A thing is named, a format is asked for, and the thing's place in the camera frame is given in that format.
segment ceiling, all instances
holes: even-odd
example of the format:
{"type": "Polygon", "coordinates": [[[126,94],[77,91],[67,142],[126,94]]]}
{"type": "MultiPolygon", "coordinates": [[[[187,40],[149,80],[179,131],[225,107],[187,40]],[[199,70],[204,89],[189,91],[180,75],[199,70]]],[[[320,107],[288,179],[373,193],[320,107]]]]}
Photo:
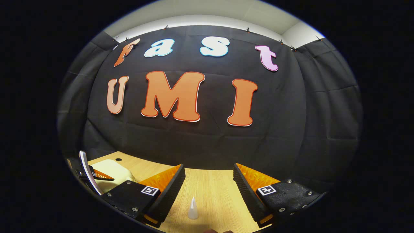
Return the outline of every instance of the ceiling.
{"type": "Polygon", "coordinates": [[[137,9],[105,29],[116,36],[154,20],[181,15],[217,15],[243,20],[280,35],[300,20],[258,0],[159,0],[137,9]]]}

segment pink letter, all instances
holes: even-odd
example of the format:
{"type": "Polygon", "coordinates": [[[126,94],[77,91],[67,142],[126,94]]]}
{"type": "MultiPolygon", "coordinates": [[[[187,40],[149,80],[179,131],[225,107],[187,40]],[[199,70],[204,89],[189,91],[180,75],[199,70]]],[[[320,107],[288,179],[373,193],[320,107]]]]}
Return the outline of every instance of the pink letter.
{"type": "Polygon", "coordinates": [[[277,65],[272,63],[272,57],[276,58],[276,54],[270,51],[267,46],[255,46],[255,49],[260,51],[260,60],[263,66],[268,70],[277,71],[277,65]]]}

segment letter m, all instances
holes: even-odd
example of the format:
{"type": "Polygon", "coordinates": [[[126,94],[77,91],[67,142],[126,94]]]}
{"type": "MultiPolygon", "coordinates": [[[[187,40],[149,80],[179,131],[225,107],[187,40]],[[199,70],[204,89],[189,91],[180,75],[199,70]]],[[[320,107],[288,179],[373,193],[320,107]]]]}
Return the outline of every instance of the letter m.
{"type": "Polygon", "coordinates": [[[177,110],[173,117],[179,121],[196,122],[200,120],[197,113],[197,96],[200,83],[205,76],[198,72],[184,73],[173,88],[170,88],[167,76],[162,71],[149,72],[146,76],[148,80],[147,99],[141,114],[145,117],[158,116],[155,109],[157,100],[159,109],[163,117],[168,117],[176,101],[177,110]]]}

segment small plastic cone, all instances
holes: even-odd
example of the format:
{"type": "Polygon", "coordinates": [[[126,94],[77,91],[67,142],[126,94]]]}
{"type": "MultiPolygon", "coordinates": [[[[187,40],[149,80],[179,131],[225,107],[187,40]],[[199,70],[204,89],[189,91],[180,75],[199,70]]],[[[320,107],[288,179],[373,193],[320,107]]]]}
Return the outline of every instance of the small plastic cone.
{"type": "Polygon", "coordinates": [[[188,210],[188,218],[193,220],[198,218],[197,205],[195,204],[194,197],[191,200],[190,209],[188,210]]]}

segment orange letter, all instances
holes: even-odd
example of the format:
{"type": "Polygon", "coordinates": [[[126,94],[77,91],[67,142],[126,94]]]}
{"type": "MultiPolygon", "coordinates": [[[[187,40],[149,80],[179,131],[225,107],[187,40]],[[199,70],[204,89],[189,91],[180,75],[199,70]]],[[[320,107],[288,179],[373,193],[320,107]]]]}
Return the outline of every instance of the orange letter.
{"type": "Polygon", "coordinates": [[[141,114],[146,117],[158,116],[155,109],[155,99],[163,117],[168,117],[175,102],[178,100],[177,110],[173,117],[179,121],[196,122],[200,120],[197,113],[197,96],[200,83],[204,81],[204,75],[198,72],[184,73],[171,89],[167,76],[162,71],[149,72],[147,99],[141,114]]]}
{"type": "Polygon", "coordinates": [[[136,45],[140,41],[140,38],[136,39],[135,41],[125,45],[125,47],[122,49],[121,54],[119,55],[118,60],[115,62],[114,67],[121,64],[124,61],[124,57],[128,56],[128,54],[131,52],[134,45],[136,45]]]}
{"type": "Polygon", "coordinates": [[[124,102],[124,91],[125,84],[128,82],[128,76],[122,76],[119,78],[119,91],[118,91],[118,102],[113,104],[113,89],[116,85],[116,79],[111,79],[108,82],[108,95],[106,96],[106,105],[108,110],[113,114],[118,114],[121,112],[122,104],[124,102]]]}
{"type": "Polygon", "coordinates": [[[227,118],[227,123],[234,126],[249,126],[253,123],[250,117],[253,92],[258,89],[258,86],[244,79],[235,79],[231,83],[236,88],[236,99],[233,114],[227,118]]]}

